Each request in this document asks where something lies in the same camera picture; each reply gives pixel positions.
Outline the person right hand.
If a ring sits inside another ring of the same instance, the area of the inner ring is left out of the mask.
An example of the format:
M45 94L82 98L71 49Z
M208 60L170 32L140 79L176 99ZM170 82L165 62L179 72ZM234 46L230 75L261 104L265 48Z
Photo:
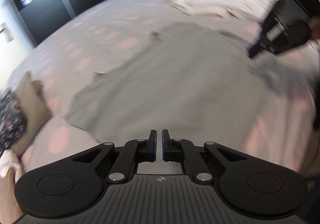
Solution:
M310 33L310 40L317 41L320 38L320 18L313 17L309 22L308 25L311 29Z

